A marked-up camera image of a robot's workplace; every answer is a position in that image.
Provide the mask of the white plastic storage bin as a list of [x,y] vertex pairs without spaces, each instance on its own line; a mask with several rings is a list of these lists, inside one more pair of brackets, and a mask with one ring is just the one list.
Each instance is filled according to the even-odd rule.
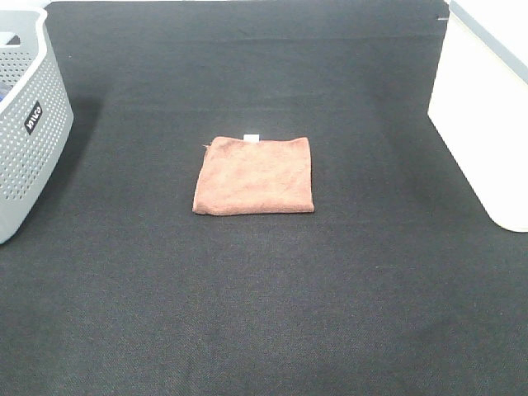
[[428,115],[490,219],[527,230],[527,3],[450,1]]

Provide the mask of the grey perforated laundry basket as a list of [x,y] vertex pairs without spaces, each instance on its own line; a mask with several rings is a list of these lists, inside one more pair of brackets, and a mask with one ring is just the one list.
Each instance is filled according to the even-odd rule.
[[20,228],[59,161],[73,111],[38,7],[3,6],[1,30],[19,45],[1,47],[1,240]]

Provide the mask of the pink-brown towel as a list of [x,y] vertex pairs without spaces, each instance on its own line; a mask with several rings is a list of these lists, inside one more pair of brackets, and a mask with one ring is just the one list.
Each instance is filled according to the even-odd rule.
[[205,147],[192,211],[198,215],[314,212],[309,140],[249,142],[224,136]]

